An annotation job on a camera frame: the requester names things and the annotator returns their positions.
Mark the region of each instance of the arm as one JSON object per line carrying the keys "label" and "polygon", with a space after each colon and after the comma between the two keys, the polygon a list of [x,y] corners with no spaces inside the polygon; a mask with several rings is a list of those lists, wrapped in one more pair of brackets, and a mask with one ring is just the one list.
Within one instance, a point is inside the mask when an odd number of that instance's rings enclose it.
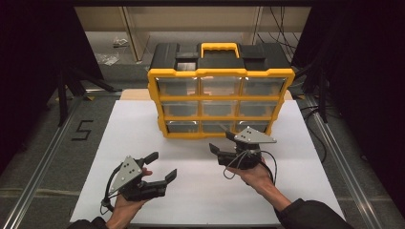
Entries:
{"label": "arm", "polygon": [[[152,175],[152,171],[143,168],[145,176]],[[68,229],[123,229],[126,228],[140,208],[148,200],[127,201],[122,195],[117,196],[114,212],[110,219],[105,222],[102,218],[95,218],[92,222],[88,220],[78,220]]]}
{"label": "arm", "polygon": [[258,164],[253,169],[239,170],[227,168],[239,175],[256,192],[262,195],[276,210],[277,218],[287,229],[300,228],[352,228],[325,203],[297,199],[291,203],[273,184],[266,168]]}

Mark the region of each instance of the gray metal bracket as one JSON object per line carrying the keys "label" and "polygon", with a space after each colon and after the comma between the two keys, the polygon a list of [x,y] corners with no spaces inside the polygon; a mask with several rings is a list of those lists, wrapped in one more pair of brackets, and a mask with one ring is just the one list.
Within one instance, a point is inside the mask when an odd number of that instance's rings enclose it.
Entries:
{"label": "gray metal bracket", "polygon": [[113,185],[110,188],[109,195],[113,194],[129,181],[141,175],[142,169],[139,168],[139,166],[131,156],[127,156],[124,162],[122,162],[121,164],[121,168],[119,169],[116,179],[114,180]]}
{"label": "gray metal bracket", "polygon": [[247,144],[259,143],[276,143],[277,140],[269,135],[265,135],[253,128],[246,127],[244,130],[235,135],[235,140],[242,141]]}

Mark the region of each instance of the floor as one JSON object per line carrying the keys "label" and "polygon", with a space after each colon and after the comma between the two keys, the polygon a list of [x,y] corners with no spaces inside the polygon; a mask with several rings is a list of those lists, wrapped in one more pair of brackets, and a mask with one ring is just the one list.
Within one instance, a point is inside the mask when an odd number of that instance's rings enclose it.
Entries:
{"label": "floor", "polygon": [[[236,33],[231,34],[181,34],[175,32],[152,34],[148,48],[142,61],[135,61],[131,49],[125,47],[113,48],[114,40],[127,39],[124,32],[89,32],[89,41],[94,49],[99,67],[105,77],[105,82],[118,89],[146,88],[146,74],[149,70],[153,50],[159,42],[194,43],[204,40],[232,40],[240,41]],[[289,34],[291,46],[299,39],[299,34]],[[273,41],[269,34],[261,34],[258,42]],[[116,57],[117,62],[106,65],[102,58]],[[300,108],[304,109],[316,103],[316,94],[303,94],[300,86],[304,78],[300,78],[290,86],[294,99]],[[16,205],[28,184],[32,183],[32,175],[43,163],[43,156],[50,159],[44,169],[43,177],[38,180],[37,187],[22,218],[14,228],[66,228],[70,223],[70,216],[80,195],[92,165],[98,144],[108,123],[109,115],[119,94],[107,94],[89,82],[83,82],[89,90],[86,97],[68,96],[70,119],[64,126],[63,132],[58,128],[59,109],[57,93],[50,98],[47,109],[44,109],[41,119],[32,130],[31,137],[25,142],[25,147],[18,152],[6,171],[0,176],[0,224],[6,223],[11,210]],[[310,115],[310,109],[302,111],[307,119],[309,132],[314,146],[330,180],[330,185],[345,213],[346,220],[354,228],[405,228],[405,219],[400,215],[394,203],[386,193],[367,159],[362,157],[361,149],[357,146],[352,133],[339,111],[328,99],[326,127],[330,129],[339,149],[338,152],[347,161],[349,170],[358,187],[357,193],[364,194],[370,203],[376,217],[377,226],[371,227],[370,221],[364,218],[364,211],[359,208],[358,201],[353,195],[352,185],[342,172],[333,147],[323,138],[321,131],[325,125],[319,124],[317,114]]]}

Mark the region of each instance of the aluminum rail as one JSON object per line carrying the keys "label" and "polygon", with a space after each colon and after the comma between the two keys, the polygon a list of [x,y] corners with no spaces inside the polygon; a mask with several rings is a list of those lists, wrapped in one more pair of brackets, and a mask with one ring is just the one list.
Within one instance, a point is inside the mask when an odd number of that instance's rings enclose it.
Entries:
{"label": "aluminum rail", "polygon": [[38,189],[42,179],[44,178],[50,164],[53,161],[54,156],[57,153],[57,150],[60,146],[60,143],[63,140],[66,131],[68,130],[75,111],[78,105],[81,103],[82,97],[75,97],[69,110],[69,115],[66,118],[62,126],[58,127],[56,133],[53,136],[53,139],[48,146],[45,154],[42,156],[41,161],[35,169],[35,172],[32,174],[30,181],[25,187],[23,193],[21,194],[19,200],[17,200],[13,209],[11,210],[9,217],[6,220],[4,229],[14,229],[18,228],[23,217],[25,216],[30,204],[32,202],[33,196],[35,195],[36,190]]}
{"label": "aluminum rail", "polygon": [[[313,96],[308,95],[307,99],[309,106],[317,106],[317,103]],[[328,148],[336,162],[340,174],[345,180],[348,189],[353,197],[353,200],[356,203],[357,208],[367,225],[367,228],[382,229],[383,227],[381,226],[381,222],[379,221],[372,204],[367,199],[367,196],[362,190],[359,182],[357,181],[357,178],[355,177],[348,161],[345,159],[343,152],[340,150],[339,144],[334,138],[328,123],[324,123],[319,114],[314,114],[314,117],[316,124],[321,131],[322,137],[325,139],[328,145]]]}

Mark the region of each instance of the person's left hand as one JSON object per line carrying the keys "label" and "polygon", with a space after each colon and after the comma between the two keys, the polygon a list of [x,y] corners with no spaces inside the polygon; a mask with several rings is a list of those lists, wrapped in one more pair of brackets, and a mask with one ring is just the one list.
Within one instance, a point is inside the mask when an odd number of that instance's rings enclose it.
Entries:
{"label": "person's left hand", "polygon": [[[152,171],[142,169],[145,176],[152,175]],[[105,224],[109,229],[126,228],[140,208],[149,200],[127,201],[122,195],[117,196],[114,212]]]}

